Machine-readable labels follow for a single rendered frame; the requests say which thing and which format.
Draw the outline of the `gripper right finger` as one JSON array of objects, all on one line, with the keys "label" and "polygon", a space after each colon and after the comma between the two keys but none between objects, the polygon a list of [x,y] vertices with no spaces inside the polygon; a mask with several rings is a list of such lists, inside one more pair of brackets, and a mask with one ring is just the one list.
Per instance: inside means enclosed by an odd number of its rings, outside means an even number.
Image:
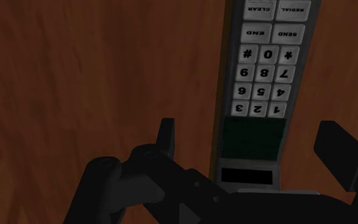
[{"label": "gripper right finger", "polygon": [[315,154],[346,192],[355,192],[358,206],[358,140],[334,121],[319,124],[313,146]]}]

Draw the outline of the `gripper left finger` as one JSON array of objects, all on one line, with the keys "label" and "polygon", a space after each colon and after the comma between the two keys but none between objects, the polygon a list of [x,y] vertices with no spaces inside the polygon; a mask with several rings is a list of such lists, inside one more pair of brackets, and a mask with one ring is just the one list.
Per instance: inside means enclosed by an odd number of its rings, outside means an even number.
[{"label": "gripper left finger", "polygon": [[160,224],[216,223],[228,193],[174,162],[174,131],[174,119],[164,118],[156,143],[136,146],[125,162],[89,161],[63,224],[120,224],[126,208],[136,205]]}]

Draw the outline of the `grey keypad phone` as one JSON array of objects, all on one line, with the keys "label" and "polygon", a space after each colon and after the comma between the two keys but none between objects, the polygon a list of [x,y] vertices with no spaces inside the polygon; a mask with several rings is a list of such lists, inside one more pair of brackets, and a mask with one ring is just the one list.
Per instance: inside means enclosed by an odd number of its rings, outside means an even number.
[{"label": "grey keypad phone", "polygon": [[322,0],[224,0],[210,178],[280,191],[280,161]]}]

